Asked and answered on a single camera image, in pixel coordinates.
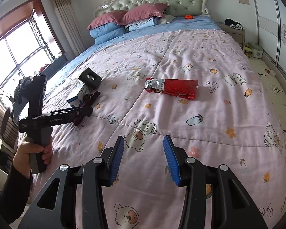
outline white pillow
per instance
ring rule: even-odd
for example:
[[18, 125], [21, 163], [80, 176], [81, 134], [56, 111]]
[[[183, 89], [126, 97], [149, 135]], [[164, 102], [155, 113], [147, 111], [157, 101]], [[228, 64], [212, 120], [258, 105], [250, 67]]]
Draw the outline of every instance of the white pillow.
[[162, 17], [162, 18], [159, 18], [159, 20], [158, 20], [158, 25], [170, 23], [170, 22], [172, 22], [172, 20], [174, 20], [175, 18], [176, 18], [175, 16], [172, 16], [172, 15], [164, 15], [164, 14], [163, 14], [163, 17]]

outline wooden window trim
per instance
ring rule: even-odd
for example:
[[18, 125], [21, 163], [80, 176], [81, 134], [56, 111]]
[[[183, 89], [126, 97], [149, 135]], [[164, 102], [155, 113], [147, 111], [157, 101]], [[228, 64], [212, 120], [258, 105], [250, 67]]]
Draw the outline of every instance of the wooden window trim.
[[[58, 39], [58, 37], [57, 37], [57, 35], [56, 35], [56, 33], [55, 33], [55, 31], [54, 31], [54, 29], [53, 29], [51, 23], [50, 23], [50, 21], [49, 21], [49, 18], [48, 18], [47, 14], [46, 14], [46, 11], [44, 10], [44, 7], [43, 7], [43, 5], [42, 5], [41, 0], [28, 0], [28, 1], [26, 1], [26, 2], [24, 2], [24, 3], [22, 3], [22, 4], [20, 4], [20, 5], [18, 5], [17, 7], [13, 8], [11, 11], [9, 11], [9, 12], [6, 13], [5, 15], [3, 15], [3, 16], [0, 18], [0, 21], [1, 21], [2, 19], [4, 19], [6, 16], [8, 16], [9, 14], [11, 14], [12, 12], [16, 11], [17, 9], [23, 7], [24, 5], [26, 5], [26, 4], [28, 4], [28, 3], [32, 3], [32, 10], [33, 10], [33, 8], [34, 8], [35, 11], [36, 11], [36, 13], [37, 13], [37, 15], [41, 15], [41, 14], [43, 15], [43, 17], [44, 17], [44, 19], [45, 19], [45, 21], [46, 21], [46, 23], [47, 23], [47, 25], [48, 25], [48, 27], [49, 27], [49, 29], [50, 29], [50, 32], [51, 32], [51, 34], [52, 34], [54, 40], [56, 41], [58, 47], [60, 48], [60, 51], [62, 52], [62, 54], [65, 54], [66, 52], [65, 52], [65, 50], [63, 49], [63, 46], [62, 46], [62, 44], [60, 43], [60, 41], [59, 41], [59, 39]], [[9, 26], [4, 32], [2, 32], [2, 33], [0, 34], [0, 38], [1, 38], [5, 33], [7, 33], [8, 31], [12, 30], [14, 27], [16, 27], [16, 26], [17, 26], [18, 24], [20, 24], [22, 21], [24, 21], [25, 19], [30, 19], [30, 17], [31, 17], [31, 13], [30, 13], [29, 16], [27, 16], [27, 18], [21, 18], [20, 20], [17, 20], [16, 22], [14, 22], [11, 26]]]

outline black clothing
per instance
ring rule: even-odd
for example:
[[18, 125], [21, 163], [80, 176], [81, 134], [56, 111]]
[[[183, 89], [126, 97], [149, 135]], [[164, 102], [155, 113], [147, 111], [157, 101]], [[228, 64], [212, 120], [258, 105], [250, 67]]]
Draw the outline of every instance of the black clothing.
[[32, 174], [30, 179], [27, 179], [13, 165], [11, 166], [3, 190], [0, 192], [0, 229], [10, 229], [8, 224], [22, 215], [28, 201], [32, 180]]

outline white box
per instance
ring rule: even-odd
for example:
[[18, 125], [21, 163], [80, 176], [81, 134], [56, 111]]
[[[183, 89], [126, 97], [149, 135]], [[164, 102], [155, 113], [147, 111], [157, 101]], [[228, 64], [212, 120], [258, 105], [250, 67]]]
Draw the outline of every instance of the white box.
[[263, 55], [263, 49], [258, 44], [253, 42], [249, 42], [249, 47], [252, 50], [252, 54], [254, 58], [261, 59]]
[[73, 89], [73, 91], [68, 95], [67, 102], [71, 107], [78, 107], [83, 104], [83, 97], [86, 94], [92, 93], [92, 89], [90, 89], [86, 84], [79, 82], [78, 85]]

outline pink quilt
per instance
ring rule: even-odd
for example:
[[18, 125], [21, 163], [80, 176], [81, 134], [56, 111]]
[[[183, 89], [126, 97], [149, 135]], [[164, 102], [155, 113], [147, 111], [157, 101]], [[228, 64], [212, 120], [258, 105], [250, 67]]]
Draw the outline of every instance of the pink quilt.
[[[203, 164], [228, 165], [247, 189], [269, 228], [286, 194], [286, 154], [279, 119], [248, 59], [221, 30], [180, 30], [113, 44], [70, 73], [44, 102], [44, 111], [69, 107], [66, 97], [90, 67], [104, 79], [91, 117], [54, 127], [52, 163], [34, 176], [34, 198], [63, 163], [85, 164], [112, 147], [125, 149], [118, 177], [103, 188], [110, 229], [178, 228], [185, 188], [172, 181], [162, 141]], [[145, 78], [198, 80], [195, 100], [144, 90]], [[206, 186], [210, 228], [211, 187]], [[76, 202], [81, 223], [81, 188]]]

